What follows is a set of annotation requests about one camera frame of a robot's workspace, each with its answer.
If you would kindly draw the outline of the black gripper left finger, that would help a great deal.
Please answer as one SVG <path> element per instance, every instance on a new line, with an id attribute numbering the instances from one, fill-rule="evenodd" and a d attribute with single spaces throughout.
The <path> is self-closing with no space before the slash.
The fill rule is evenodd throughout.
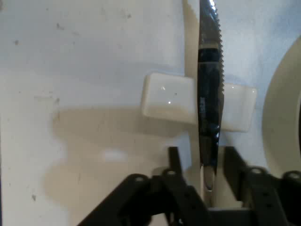
<path id="1" fill-rule="evenodd" d="M 207 209 L 182 175 L 177 147 L 168 148 L 169 167 L 160 175 L 126 177 L 80 223 L 81 226 L 148 226 L 164 214 L 169 226 L 209 223 Z"/>

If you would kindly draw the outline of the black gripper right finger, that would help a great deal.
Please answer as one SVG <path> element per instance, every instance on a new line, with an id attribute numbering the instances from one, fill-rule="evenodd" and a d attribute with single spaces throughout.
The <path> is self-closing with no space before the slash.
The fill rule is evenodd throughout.
<path id="1" fill-rule="evenodd" d="M 228 226 L 299 226 L 301 173 L 287 171 L 281 178 L 264 168 L 248 166 L 234 147 L 224 149 L 223 172 L 242 210 L 226 211 Z"/>

